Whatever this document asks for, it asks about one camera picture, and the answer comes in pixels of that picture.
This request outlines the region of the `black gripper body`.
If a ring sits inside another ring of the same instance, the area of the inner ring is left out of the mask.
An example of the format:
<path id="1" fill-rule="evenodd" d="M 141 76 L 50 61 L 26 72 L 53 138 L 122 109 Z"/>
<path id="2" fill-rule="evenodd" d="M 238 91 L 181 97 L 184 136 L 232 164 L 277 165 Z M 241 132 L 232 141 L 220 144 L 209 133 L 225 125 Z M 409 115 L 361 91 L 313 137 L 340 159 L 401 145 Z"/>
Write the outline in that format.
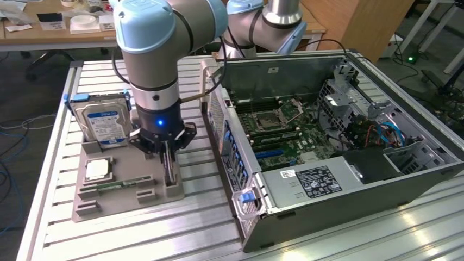
<path id="1" fill-rule="evenodd" d="M 136 105 L 140 121 L 140 137 L 148 144 L 148 150 L 156 154 L 166 151 L 165 142 L 173 146 L 174 138 L 184 130 L 180 102 L 162 110 L 148 110 Z"/>

